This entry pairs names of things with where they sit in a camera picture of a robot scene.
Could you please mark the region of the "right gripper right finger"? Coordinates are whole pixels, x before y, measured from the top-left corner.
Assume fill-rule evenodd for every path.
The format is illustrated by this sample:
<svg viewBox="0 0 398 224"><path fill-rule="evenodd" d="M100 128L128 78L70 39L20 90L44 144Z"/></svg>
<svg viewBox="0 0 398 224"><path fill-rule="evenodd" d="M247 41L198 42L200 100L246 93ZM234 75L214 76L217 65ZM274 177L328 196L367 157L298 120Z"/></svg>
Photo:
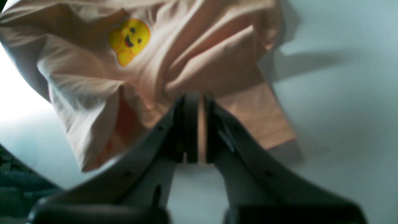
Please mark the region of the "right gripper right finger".
<svg viewBox="0 0 398 224"><path fill-rule="evenodd" d="M209 93L206 161L223 176L225 224L366 224L358 205L291 172Z"/></svg>

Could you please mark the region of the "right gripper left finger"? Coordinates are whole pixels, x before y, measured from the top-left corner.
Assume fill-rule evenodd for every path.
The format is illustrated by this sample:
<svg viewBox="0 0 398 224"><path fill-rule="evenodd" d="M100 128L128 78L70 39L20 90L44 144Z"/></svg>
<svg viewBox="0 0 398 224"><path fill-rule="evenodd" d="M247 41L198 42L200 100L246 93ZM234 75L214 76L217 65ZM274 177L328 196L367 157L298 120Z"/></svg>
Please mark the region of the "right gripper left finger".
<svg viewBox="0 0 398 224"><path fill-rule="evenodd" d="M198 162L199 93L177 98L165 116L109 169L38 201L30 224L171 224L175 169Z"/></svg>

